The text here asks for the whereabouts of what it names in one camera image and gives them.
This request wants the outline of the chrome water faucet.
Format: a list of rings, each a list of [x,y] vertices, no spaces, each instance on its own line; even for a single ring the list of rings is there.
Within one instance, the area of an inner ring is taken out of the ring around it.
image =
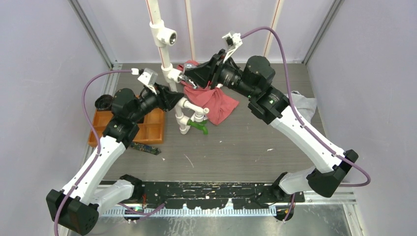
[[[193,63],[184,63],[184,64],[182,64],[182,65],[180,65],[180,67],[181,67],[181,69],[182,69],[182,72],[187,72],[187,71],[189,71],[190,69],[193,69],[193,68],[195,68],[195,67],[197,67],[197,65],[195,65],[195,64],[193,64]],[[186,84],[186,85],[189,85],[189,86],[191,86],[193,89],[198,89],[199,88],[199,86],[196,84],[196,83],[194,83],[188,76],[186,76],[186,75],[183,75],[183,82]]]

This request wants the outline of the white PVC pipe frame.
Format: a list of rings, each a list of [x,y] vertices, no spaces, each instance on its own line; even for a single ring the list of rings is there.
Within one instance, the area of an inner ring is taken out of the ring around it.
[[[177,91],[177,84],[183,80],[183,74],[180,72],[180,70],[173,67],[170,59],[169,47],[175,44],[176,40],[178,39],[178,34],[175,30],[165,26],[165,23],[161,17],[159,2],[157,0],[147,0],[146,6],[150,18],[149,27],[161,59],[163,77],[168,83],[170,91]],[[196,59],[197,57],[194,40],[194,28],[192,22],[191,1],[184,1],[184,10],[186,14],[186,25],[191,59]],[[188,120],[191,119],[192,121],[195,121],[194,111],[183,107],[183,103],[186,100],[188,99],[185,97],[182,98],[174,107],[175,118],[179,126],[179,131],[183,135],[187,134],[191,128],[191,126],[187,126]]]

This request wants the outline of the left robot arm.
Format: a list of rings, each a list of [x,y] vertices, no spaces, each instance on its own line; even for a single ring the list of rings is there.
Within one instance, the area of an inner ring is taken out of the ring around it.
[[[96,189],[114,162],[130,147],[140,130],[138,122],[155,109],[172,110],[185,97],[184,93],[159,84],[144,87],[144,91],[140,96],[129,88],[115,93],[113,116],[94,153],[61,190],[52,189],[48,193],[46,202],[55,224],[85,236],[99,216],[116,204],[125,200],[137,203],[143,198],[142,181],[128,174],[104,190]]]

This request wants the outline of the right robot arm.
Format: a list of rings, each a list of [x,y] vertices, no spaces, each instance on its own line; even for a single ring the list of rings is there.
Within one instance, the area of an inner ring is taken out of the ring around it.
[[[244,69],[220,50],[212,58],[184,70],[186,78],[202,88],[218,84],[245,96],[251,113],[267,125],[280,131],[296,144],[314,166],[296,173],[282,173],[273,183],[274,198],[287,201],[292,194],[304,191],[329,198],[341,185],[351,169],[350,162],[358,159],[354,150],[343,150],[331,144],[296,108],[289,96],[272,86],[275,70],[263,56],[252,56]]]

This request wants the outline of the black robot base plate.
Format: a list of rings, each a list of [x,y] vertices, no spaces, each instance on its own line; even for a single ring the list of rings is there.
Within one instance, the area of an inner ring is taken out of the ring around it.
[[[227,204],[231,204],[233,209],[266,209],[273,204],[305,201],[302,193],[279,198],[273,184],[259,182],[146,181],[142,188],[141,196],[122,203],[146,208],[164,204],[166,209],[223,209]]]

